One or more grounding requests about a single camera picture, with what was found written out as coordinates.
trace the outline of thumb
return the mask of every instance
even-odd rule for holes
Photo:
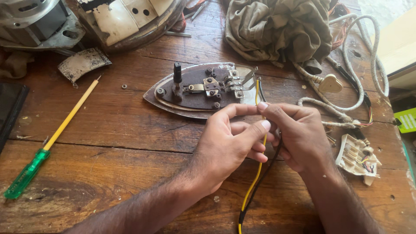
[[[257,109],[262,116],[276,123],[281,130],[289,129],[296,123],[296,121],[287,115],[277,104],[260,102],[257,105]]]
[[[262,139],[267,132],[270,131],[271,124],[267,120],[257,121],[248,126],[242,133],[236,135],[236,139],[252,147],[254,143]]]

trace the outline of screw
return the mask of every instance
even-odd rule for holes
[[[221,107],[221,105],[220,105],[220,103],[219,102],[214,102],[213,104],[212,104],[212,108],[214,108],[214,109],[219,109]]]
[[[156,91],[156,94],[157,94],[159,97],[162,97],[163,95],[165,95],[165,90],[164,90],[164,89],[162,89],[162,88],[158,88],[158,89],[157,89],[157,91]]]

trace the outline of wooden table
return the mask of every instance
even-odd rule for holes
[[[360,13],[354,1],[345,3],[353,12]],[[258,66],[269,102],[295,104],[301,97],[319,98],[290,63],[279,69],[269,62],[245,61],[223,40],[224,22],[221,4],[212,1],[193,22],[188,21],[185,32],[191,33],[192,38],[162,36],[142,49],[111,56],[113,65],[84,75],[77,81],[78,89],[57,69],[65,56],[52,52],[37,55],[25,78],[2,80],[30,87],[0,155],[3,192],[33,158],[46,136],[52,136],[93,79],[104,72],[26,191],[14,201],[1,197],[0,232],[61,232],[172,175],[189,160],[204,121],[171,114],[142,98],[153,84],[172,73],[174,61],[181,62],[182,67],[208,62]],[[337,32],[339,25],[332,29]],[[381,179],[375,179],[370,187],[362,183],[361,177],[347,175],[347,179],[387,233],[412,233],[416,229],[416,191],[399,132],[392,124],[393,112],[375,92],[370,55],[357,30],[348,39],[348,47],[350,60],[374,109],[374,124],[364,128],[363,133],[383,165],[378,170]],[[340,49],[331,56],[343,63]],[[323,68],[323,74],[337,74],[327,61]],[[342,82],[343,91],[327,97],[336,105],[352,106],[357,101],[356,92],[346,80]],[[324,120],[338,121],[325,110],[320,111]],[[365,105],[348,114],[363,122],[369,119]],[[253,122],[258,117],[242,119]],[[340,141],[345,133],[344,129],[335,129],[331,134]],[[334,155],[338,151],[338,147],[334,148]],[[273,156],[270,146],[265,154]],[[236,233],[241,202],[257,166],[257,162],[245,160],[218,191],[200,200],[159,233]],[[243,232],[321,231],[305,184],[280,159],[260,186],[246,215]]]

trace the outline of green screwdriver handle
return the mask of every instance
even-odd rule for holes
[[[43,160],[47,159],[50,154],[51,152],[49,150],[39,149],[35,154],[35,158],[26,165],[20,175],[13,181],[3,195],[8,199],[19,197],[32,178],[36,175]]]

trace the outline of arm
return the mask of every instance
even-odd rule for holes
[[[259,112],[282,131],[286,164],[302,177],[328,234],[381,233],[381,229],[344,181],[332,156],[319,111],[261,102]]]
[[[257,115],[253,105],[229,105],[207,120],[189,164],[171,179],[134,195],[131,199],[92,216],[66,234],[154,233],[198,200],[215,192],[245,157],[265,162],[258,140],[270,122],[230,123],[236,115]],[[268,133],[269,140],[274,136]]]

